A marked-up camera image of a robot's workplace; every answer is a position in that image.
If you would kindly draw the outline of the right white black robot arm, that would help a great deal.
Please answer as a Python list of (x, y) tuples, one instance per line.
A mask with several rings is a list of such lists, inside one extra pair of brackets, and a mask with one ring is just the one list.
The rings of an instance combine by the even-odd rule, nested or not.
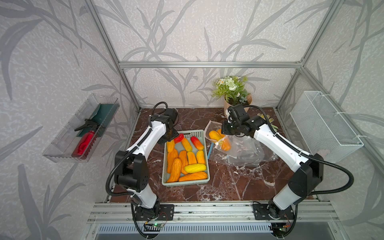
[[(252, 137), (278, 155), (294, 172), (288, 183), (272, 200), (269, 209), (275, 212), (286, 210), (291, 205), (296, 205), (312, 195), (335, 194), (349, 189), (355, 178), (344, 167), (324, 161), (322, 156), (311, 155), (293, 145), (282, 135), (277, 133), (269, 121), (256, 116), (241, 120), (226, 120), (222, 125), (225, 135), (244, 135)], [(324, 166), (342, 171), (348, 176), (348, 181), (342, 187), (315, 191), (314, 189), (323, 181)]]

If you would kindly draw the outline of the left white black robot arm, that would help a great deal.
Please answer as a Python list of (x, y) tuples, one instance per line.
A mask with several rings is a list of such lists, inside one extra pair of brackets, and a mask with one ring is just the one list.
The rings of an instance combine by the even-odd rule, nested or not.
[(139, 139), (126, 151), (115, 155), (115, 166), (106, 180), (106, 192), (112, 197), (131, 196), (144, 209), (154, 209), (158, 197), (149, 185), (148, 157), (157, 144), (178, 136), (174, 125), (177, 117), (153, 115)]

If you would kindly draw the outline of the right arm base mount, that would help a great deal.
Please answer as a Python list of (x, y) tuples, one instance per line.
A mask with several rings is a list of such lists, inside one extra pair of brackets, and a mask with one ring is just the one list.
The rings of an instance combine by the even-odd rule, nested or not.
[(262, 204), (257, 201), (252, 202), (255, 220), (293, 220), (295, 211), (292, 207), (280, 210), (274, 204)]

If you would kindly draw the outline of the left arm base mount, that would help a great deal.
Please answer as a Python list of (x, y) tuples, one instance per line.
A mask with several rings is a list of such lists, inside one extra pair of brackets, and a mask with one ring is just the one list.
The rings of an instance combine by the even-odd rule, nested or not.
[(152, 219), (160, 221), (171, 221), (174, 218), (175, 205), (159, 204), (151, 209), (143, 207), (134, 207), (133, 214), (137, 221), (149, 221)]

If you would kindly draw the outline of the clear zip-top bag pink zipper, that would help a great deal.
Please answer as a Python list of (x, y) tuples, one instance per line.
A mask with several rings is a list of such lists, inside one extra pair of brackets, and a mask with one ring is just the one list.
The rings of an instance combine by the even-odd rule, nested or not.
[(204, 130), (205, 138), (214, 144), (214, 148), (232, 158), (237, 158), (239, 147), (235, 136), (224, 135), (222, 133), (222, 124), (209, 121)]

